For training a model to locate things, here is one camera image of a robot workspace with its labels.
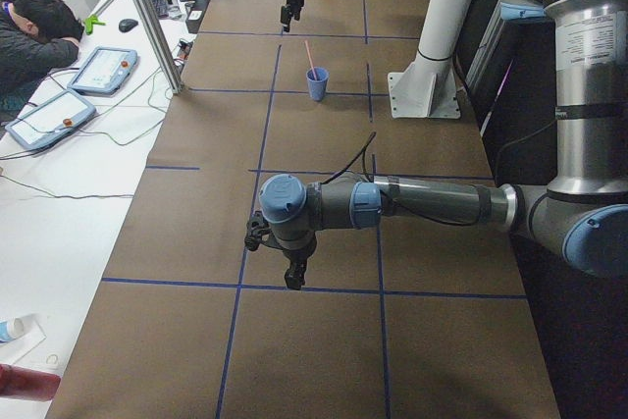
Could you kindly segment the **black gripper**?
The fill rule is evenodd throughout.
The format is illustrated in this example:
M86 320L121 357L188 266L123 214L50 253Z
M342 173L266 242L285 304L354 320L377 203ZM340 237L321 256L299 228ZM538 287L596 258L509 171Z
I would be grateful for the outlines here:
M280 20L282 22L299 21L303 6L304 0L286 0L286 4L281 8Z
M287 288L302 288L305 282L306 263L317 247L313 231L286 233L276 236L284 255L291 262L285 272Z

